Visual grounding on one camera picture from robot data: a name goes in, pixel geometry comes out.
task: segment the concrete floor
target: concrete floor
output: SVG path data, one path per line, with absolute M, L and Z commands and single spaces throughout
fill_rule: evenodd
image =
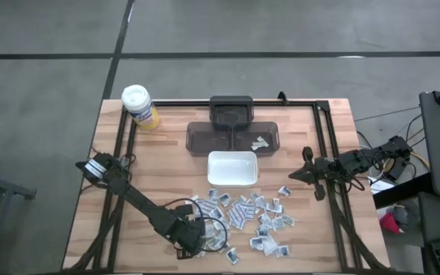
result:
M 0 53 L 112 53 L 127 0 L 0 0 Z M 440 50 L 440 0 L 137 0 L 124 52 Z M 0 274 L 59 270 L 110 60 L 0 60 L 0 177 L 38 189 L 16 199 Z M 155 99 L 248 94 L 349 98 L 354 118 L 418 105 L 440 90 L 440 57 L 122 60 L 111 98 L 132 84 Z M 357 121 L 382 143 L 419 114 Z M 419 130 L 419 123 L 414 130 Z M 426 156 L 425 145 L 416 151 Z M 416 162 L 419 173 L 424 169 Z M 392 266 L 421 271 L 387 242 Z

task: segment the wooden table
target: wooden table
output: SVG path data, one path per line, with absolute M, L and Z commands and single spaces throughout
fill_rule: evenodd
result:
M 345 152 L 358 149 L 358 137 L 349 101 L 329 101 L 339 150 Z M 196 194 L 200 198 L 207 198 L 207 191 L 212 188 L 206 178 L 207 157 L 192 157 L 185 142 L 188 123 L 209 121 L 208 108 L 163 107 L 158 108 L 158 112 L 160 125 L 153 131 L 138 131 L 135 135 L 134 153 L 137 161 L 131 168 L 133 186 L 157 204 Z M 96 150 L 113 151 L 120 113 L 121 101 L 103 102 L 92 142 Z M 144 215 L 126 203 L 115 272 L 265 273 L 340 270 L 328 199 L 317 202 L 313 195 L 313 186 L 291 180 L 287 176 L 303 165 L 304 146 L 312 147 L 315 157 L 320 156 L 312 109 L 256 107 L 254 113 L 255 121 L 274 121 L 278 124 L 281 147 L 272 157 L 258 158 L 260 178 L 254 188 L 220 189 L 219 194 L 228 192 L 235 200 L 241 194 L 248 197 L 249 193 L 256 192 L 271 200 L 278 197 L 277 190 L 281 186 L 288 186 L 293 194 L 288 198 L 281 197 L 280 203 L 285 206 L 285 213 L 295 218 L 296 225 L 293 228 L 287 226 L 272 235 L 280 245 L 289 245 L 290 256 L 265 257 L 261 251 L 252 251 L 248 240 L 255 237 L 254 228 L 258 226 L 258 222 L 254 220 L 247 222 L 243 231 L 233 227 L 230 230 L 228 242 L 238 249 L 240 264 L 231 265 L 225 253 L 208 253 L 201 258 L 177 260 L 172 245 L 154 232 Z M 128 136 L 129 128 L 125 128 L 125 137 Z M 323 128 L 328 137 L 326 125 Z M 325 142 L 326 147 L 330 148 L 328 138 Z M 126 144 L 125 138 L 122 153 L 125 152 Z M 389 266 L 370 188 L 367 184 L 366 187 L 366 191 L 353 189 L 349 193 L 356 229 L 377 259 Z M 97 234 L 104 195 L 104 190 L 93 187 L 80 196 L 63 267 L 72 266 Z M 222 211 L 226 214 L 227 209 L 222 208 Z M 347 238 L 345 243 L 350 257 Z M 105 247 L 104 264 L 107 253 L 108 248 Z

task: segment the red object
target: red object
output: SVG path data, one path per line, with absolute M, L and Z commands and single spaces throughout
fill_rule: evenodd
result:
M 395 234 L 400 234 L 398 225 L 396 225 L 395 218 L 392 213 L 387 213 L 381 218 L 380 225 L 382 228 L 388 229 Z

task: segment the white plastic container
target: white plastic container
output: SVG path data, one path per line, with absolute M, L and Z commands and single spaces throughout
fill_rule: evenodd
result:
M 149 92 L 140 85 L 132 85 L 123 90 L 121 101 L 142 130 L 152 130 L 159 125 L 159 115 Z
M 253 152 L 213 151 L 208 155 L 208 181 L 217 187 L 249 187 L 257 182 Z

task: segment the yellow label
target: yellow label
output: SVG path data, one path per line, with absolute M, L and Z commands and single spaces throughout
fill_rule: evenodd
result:
M 157 110 L 155 107 L 151 107 L 151 116 L 144 119 L 144 120 L 138 120 L 138 118 L 134 118 L 135 122 L 137 123 L 137 126 L 141 130 L 153 130 L 155 129 L 160 122 L 159 114 L 157 114 Z

